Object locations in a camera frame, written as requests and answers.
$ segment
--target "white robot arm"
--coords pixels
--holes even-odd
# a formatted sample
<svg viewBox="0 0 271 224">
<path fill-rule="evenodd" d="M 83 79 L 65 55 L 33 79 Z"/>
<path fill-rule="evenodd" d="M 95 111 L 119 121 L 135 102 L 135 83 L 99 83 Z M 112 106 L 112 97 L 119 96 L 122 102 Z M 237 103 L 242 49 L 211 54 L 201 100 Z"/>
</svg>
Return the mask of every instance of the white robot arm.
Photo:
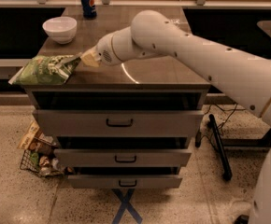
<svg viewBox="0 0 271 224">
<path fill-rule="evenodd" d="M 271 61 L 187 34 L 162 14 L 138 13 L 131 26 L 95 47 L 103 63 L 169 55 L 271 126 Z M 271 223 L 271 151 L 255 190 L 249 223 Z"/>
</svg>

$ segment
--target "blue tape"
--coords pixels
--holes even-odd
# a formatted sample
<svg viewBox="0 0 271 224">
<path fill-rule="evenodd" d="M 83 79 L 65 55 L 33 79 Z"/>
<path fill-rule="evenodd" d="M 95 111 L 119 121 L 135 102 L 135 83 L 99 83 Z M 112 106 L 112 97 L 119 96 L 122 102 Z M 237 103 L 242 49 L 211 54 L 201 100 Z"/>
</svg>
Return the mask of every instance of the blue tape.
<svg viewBox="0 0 271 224">
<path fill-rule="evenodd" d="M 121 218 L 124 214 L 124 211 L 127 209 L 128 212 L 131 214 L 131 216 L 134 218 L 136 223 L 140 224 L 143 221 L 143 218 L 137 213 L 137 211 L 134 209 L 134 207 L 129 203 L 131 200 L 134 189 L 128 189 L 125 196 L 123 196 L 122 192 L 119 189 L 113 189 L 113 192 L 116 194 L 116 196 L 120 199 L 121 205 L 118 210 L 117 215 L 115 216 L 112 224 L 118 224 L 121 221 Z"/>
</svg>

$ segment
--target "drawer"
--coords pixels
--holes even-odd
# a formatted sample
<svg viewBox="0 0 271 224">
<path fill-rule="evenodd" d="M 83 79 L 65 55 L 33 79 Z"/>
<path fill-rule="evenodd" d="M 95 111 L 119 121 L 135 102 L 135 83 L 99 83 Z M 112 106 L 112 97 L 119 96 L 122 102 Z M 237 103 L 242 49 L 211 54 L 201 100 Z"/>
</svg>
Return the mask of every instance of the drawer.
<svg viewBox="0 0 271 224">
<path fill-rule="evenodd" d="M 82 175 L 70 175 L 68 180 L 75 189 L 176 189 L 182 181 L 171 168 L 125 170 L 84 170 Z"/>
<path fill-rule="evenodd" d="M 92 137 L 193 137 L 203 117 L 194 111 L 35 110 L 45 135 Z"/>
<path fill-rule="evenodd" d="M 187 150 L 100 150 L 58 149 L 55 156 L 69 167 L 164 167 L 186 166 L 191 157 Z"/>
<path fill-rule="evenodd" d="M 54 154 L 70 167 L 186 166 L 191 152 L 178 138 L 59 138 Z"/>
</svg>

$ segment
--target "gray drawer unit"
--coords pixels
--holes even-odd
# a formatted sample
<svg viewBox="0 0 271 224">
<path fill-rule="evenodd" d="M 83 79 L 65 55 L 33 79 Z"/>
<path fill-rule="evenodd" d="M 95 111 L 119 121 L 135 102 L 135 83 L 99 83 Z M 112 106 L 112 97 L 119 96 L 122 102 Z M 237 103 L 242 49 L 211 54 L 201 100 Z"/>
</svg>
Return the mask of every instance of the gray drawer unit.
<svg viewBox="0 0 271 224">
<path fill-rule="evenodd" d="M 204 113 L 205 85 L 149 89 L 35 86 L 26 88 L 33 115 L 60 145 L 60 164 L 77 189 L 178 188 L 180 169 Z"/>
</svg>

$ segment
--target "tiled floor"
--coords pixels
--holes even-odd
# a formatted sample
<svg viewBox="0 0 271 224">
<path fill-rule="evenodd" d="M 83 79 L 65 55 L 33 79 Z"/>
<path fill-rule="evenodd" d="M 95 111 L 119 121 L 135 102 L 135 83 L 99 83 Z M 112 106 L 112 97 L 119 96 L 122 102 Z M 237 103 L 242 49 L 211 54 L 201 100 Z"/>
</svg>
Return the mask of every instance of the tiled floor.
<svg viewBox="0 0 271 224">
<path fill-rule="evenodd" d="M 229 149 L 233 178 L 226 182 L 220 157 L 209 141 L 203 138 L 196 148 L 192 140 L 193 154 L 181 169 L 179 189 L 136 189 L 132 194 L 122 190 L 130 200 L 121 203 L 111 189 L 72 189 L 65 178 L 44 179 L 20 169 L 22 150 L 17 145 L 33 119 L 32 111 L 29 105 L 0 106 L 0 224 L 136 223 L 131 213 L 137 214 L 138 222 L 149 224 L 228 224 L 249 213 L 267 150 Z M 218 123 L 231 113 L 214 105 L 209 112 Z M 201 131 L 210 136 L 207 120 L 205 115 Z M 258 138 L 267 130 L 246 111 L 236 111 L 223 127 L 225 135 L 243 138 Z"/>
</svg>

